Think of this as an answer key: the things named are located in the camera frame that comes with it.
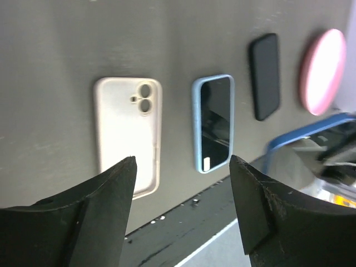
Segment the light blue phone case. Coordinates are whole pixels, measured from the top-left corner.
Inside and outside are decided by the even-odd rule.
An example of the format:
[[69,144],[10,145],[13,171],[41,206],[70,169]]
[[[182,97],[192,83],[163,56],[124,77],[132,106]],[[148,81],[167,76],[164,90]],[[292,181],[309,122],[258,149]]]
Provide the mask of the light blue phone case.
[[[203,172],[202,170],[202,140],[201,140],[201,86],[204,82],[209,80],[214,80],[221,77],[229,77],[230,79],[230,152],[227,161],[221,165],[211,169],[208,172]],[[228,74],[219,74],[213,76],[207,76],[198,78],[192,84],[192,123],[193,123],[193,132],[194,132],[194,156],[195,156],[195,168],[201,174],[210,173],[229,162],[234,144],[234,112],[235,112],[235,81],[231,75]]]

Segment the black phone case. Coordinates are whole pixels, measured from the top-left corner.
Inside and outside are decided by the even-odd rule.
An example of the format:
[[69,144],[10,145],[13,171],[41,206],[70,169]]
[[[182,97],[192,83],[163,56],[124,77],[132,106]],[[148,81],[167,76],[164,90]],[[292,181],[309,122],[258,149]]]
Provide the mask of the black phone case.
[[256,120],[264,121],[280,106],[279,39],[267,33],[248,47],[251,88]]

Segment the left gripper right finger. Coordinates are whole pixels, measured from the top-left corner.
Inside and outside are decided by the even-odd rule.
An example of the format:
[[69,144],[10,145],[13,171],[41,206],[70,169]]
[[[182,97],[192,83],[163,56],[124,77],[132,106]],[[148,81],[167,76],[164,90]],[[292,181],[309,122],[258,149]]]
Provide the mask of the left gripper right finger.
[[294,190],[235,155],[229,168],[251,266],[355,266],[355,209]]

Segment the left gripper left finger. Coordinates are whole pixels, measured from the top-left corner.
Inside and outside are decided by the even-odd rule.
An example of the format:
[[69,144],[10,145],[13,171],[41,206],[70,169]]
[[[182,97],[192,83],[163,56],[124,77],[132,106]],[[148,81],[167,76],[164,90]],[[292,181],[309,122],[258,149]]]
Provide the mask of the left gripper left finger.
[[2,266],[118,266],[137,174],[129,156],[30,206],[1,210]]

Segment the beige phone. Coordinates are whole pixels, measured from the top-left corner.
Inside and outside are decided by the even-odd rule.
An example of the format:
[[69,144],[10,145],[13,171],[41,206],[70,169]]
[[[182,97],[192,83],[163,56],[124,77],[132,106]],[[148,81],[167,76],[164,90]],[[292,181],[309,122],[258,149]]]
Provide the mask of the beige phone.
[[152,78],[101,78],[95,83],[93,99],[99,171],[133,156],[137,164],[133,198],[152,194],[160,183],[160,82]]

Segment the blue edged black phone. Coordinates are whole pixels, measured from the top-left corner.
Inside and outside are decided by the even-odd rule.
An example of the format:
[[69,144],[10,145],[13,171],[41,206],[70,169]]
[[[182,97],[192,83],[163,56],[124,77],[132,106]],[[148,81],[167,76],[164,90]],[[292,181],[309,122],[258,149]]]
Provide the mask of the blue edged black phone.
[[262,173],[294,190],[355,208],[355,115],[339,113],[271,140]]

